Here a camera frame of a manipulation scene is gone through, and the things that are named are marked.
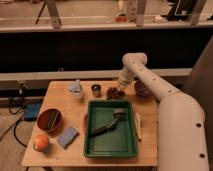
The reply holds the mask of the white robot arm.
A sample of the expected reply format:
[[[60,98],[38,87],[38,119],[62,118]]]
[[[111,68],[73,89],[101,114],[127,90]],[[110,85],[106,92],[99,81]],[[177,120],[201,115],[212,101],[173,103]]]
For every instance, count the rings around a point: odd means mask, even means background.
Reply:
[[[159,101],[158,171],[210,171],[200,104],[149,70],[144,53],[127,53],[122,62],[118,88],[137,77]]]

